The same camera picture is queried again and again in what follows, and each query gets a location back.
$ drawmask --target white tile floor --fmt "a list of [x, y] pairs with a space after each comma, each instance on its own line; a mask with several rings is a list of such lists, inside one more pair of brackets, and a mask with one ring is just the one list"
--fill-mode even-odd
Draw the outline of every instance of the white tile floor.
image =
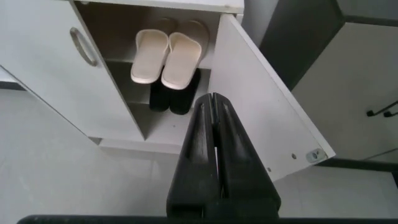
[[[0, 223], [30, 214], [165, 215], [178, 157], [99, 149], [28, 92], [0, 90]], [[390, 173], [314, 167], [275, 183], [282, 217], [398, 218]]]

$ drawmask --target open cabinet door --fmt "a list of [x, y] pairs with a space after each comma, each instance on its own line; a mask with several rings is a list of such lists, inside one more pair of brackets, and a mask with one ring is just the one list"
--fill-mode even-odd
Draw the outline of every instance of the open cabinet door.
[[21, 83], [87, 136], [143, 139], [73, 1], [3, 0], [0, 21], [0, 65]]
[[220, 19], [209, 92], [232, 102], [273, 181], [335, 155], [231, 14]]

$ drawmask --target white slipper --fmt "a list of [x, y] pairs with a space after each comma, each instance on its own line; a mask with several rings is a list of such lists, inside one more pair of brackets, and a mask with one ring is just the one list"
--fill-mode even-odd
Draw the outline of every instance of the white slipper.
[[170, 34], [170, 53], [162, 73], [163, 85], [183, 90], [191, 82], [209, 41], [207, 28], [198, 21], [187, 21]]
[[177, 23], [169, 18], [157, 21], [152, 29], [140, 30], [136, 35], [137, 52], [131, 67], [131, 80], [136, 83], [155, 82], [169, 54], [169, 34]]

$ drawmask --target cabinet door handle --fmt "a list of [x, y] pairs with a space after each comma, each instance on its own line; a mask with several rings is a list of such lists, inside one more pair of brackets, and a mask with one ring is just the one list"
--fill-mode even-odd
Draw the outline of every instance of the cabinet door handle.
[[396, 113], [391, 113], [390, 111], [387, 111], [387, 112], [384, 112], [384, 117], [385, 118], [390, 118], [390, 117], [392, 117], [392, 116], [395, 116], [395, 115], [397, 115], [398, 114], [398, 112], [396, 112]]
[[83, 47], [81, 46], [81, 43], [79, 41], [78, 36], [80, 35], [80, 32], [77, 28], [72, 27], [70, 29], [70, 36], [72, 37], [73, 43], [75, 44], [75, 47], [77, 49], [77, 51], [79, 52], [80, 56], [92, 67], [97, 66], [97, 61], [96, 60], [91, 60], [86, 52], [83, 50]]
[[391, 103], [390, 105], [386, 106], [385, 108], [379, 110], [379, 111], [376, 112], [376, 113], [373, 112], [373, 110], [369, 110], [369, 111], [366, 112], [366, 115], [367, 115], [367, 116], [376, 116], [376, 115], [378, 115], [378, 114], [380, 114], [380, 113], [383, 113], [383, 112], [385, 112], [386, 110], [392, 108], [392, 107], [395, 106], [396, 104], [398, 104], [398, 100], [395, 101], [395, 102], [393, 102], [393, 103]]

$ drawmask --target white cabinet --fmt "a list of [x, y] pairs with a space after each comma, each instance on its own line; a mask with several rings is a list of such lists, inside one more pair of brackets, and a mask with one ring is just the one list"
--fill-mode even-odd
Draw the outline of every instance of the white cabinet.
[[[100, 2], [76, 2], [77, 7], [68, 1], [5, 2], [6, 51], [0, 53], [1, 65], [87, 136], [101, 138], [100, 146], [180, 152], [192, 112], [152, 112], [149, 86], [129, 79], [136, 32], [169, 16], [201, 19], [208, 26], [196, 98], [217, 92], [232, 102], [272, 180], [335, 155], [240, 26], [243, 1]], [[77, 51], [72, 27], [96, 66]], [[325, 156], [312, 161], [313, 152]]]
[[5, 0], [0, 20], [0, 64], [20, 82], [87, 136], [143, 139], [73, 2]]

